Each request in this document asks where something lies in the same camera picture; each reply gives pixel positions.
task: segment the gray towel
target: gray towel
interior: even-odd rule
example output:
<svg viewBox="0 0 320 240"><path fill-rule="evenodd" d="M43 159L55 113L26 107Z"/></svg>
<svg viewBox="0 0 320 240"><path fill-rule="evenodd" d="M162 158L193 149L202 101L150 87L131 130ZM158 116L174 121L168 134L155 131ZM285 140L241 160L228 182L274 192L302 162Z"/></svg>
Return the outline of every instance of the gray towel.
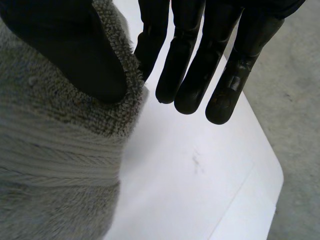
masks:
<svg viewBox="0 0 320 240"><path fill-rule="evenodd" d="M111 226L148 93L115 6L93 5L126 74L117 104L79 92L0 21L0 239L97 240Z"/></svg>

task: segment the black rubber glove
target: black rubber glove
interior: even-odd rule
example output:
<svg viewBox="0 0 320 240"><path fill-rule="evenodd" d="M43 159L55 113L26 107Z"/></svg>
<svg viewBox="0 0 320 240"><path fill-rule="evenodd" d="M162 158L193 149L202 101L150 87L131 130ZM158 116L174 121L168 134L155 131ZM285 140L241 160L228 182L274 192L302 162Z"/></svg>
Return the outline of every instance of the black rubber glove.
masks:
<svg viewBox="0 0 320 240"><path fill-rule="evenodd" d="M171 0L175 32L155 92L159 102L170 104L174 101L175 108L183 114L192 114L198 109L232 30L242 15L233 51L206 108L206 117L210 122L227 122L263 46L278 31L284 18L295 12L303 2ZM144 26L138 37L135 55L141 62L145 81L166 38L169 3L169 0L139 0ZM185 76L203 11L202 39Z"/></svg>
<svg viewBox="0 0 320 240"><path fill-rule="evenodd" d="M0 16L80 91L106 103L127 92L125 73L93 0L0 0Z"/></svg>

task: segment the glove finger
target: glove finger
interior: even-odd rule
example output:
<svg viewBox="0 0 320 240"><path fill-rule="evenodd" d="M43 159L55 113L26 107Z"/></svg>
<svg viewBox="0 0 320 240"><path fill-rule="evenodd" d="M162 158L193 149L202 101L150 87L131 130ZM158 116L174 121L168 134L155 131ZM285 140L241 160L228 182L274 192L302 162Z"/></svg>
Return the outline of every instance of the glove finger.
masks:
<svg viewBox="0 0 320 240"><path fill-rule="evenodd" d="M155 91L161 103L175 99L196 44L204 6L205 0L172 0L174 38Z"/></svg>
<svg viewBox="0 0 320 240"><path fill-rule="evenodd" d="M180 113L198 109L241 12L223 1L206 1L200 46L174 100Z"/></svg>
<svg viewBox="0 0 320 240"><path fill-rule="evenodd" d="M134 51L143 80L150 76L167 36L170 0L139 0L143 32Z"/></svg>

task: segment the terry cloth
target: terry cloth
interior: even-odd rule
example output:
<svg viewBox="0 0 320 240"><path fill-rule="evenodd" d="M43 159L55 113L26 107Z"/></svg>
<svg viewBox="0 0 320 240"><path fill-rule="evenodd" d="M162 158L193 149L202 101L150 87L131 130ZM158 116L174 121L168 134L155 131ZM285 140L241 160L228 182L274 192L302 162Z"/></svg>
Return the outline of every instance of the terry cloth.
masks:
<svg viewBox="0 0 320 240"><path fill-rule="evenodd" d="M148 93L115 6L93 6L127 79L117 104L78 91L0 21L1 239L97 240L111 226L123 148Z"/></svg>

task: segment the textured fabric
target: textured fabric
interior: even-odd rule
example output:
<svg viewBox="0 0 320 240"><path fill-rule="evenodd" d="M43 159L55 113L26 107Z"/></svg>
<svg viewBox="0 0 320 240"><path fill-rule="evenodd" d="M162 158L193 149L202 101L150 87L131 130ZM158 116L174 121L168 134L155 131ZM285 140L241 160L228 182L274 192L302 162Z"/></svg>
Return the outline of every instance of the textured fabric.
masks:
<svg viewBox="0 0 320 240"><path fill-rule="evenodd" d="M0 21L1 239L96 240L111 226L147 91L114 5L93 5L127 79L117 104L79 92Z"/></svg>

